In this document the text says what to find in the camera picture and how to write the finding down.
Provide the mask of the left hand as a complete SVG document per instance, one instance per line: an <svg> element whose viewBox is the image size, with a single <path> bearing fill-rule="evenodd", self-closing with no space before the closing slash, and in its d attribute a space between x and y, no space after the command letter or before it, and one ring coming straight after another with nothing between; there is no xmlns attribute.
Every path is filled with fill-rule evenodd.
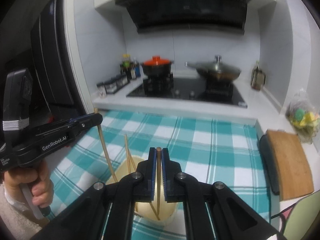
<svg viewBox="0 0 320 240"><path fill-rule="evenodd" d="M52 203L54 186L45 160L42 160L37 168L16 167L4 173L4 187L9 196L18 202L27 203L20 188L21 184L31 185L32 203L35 206L45 208Z"/></svg>

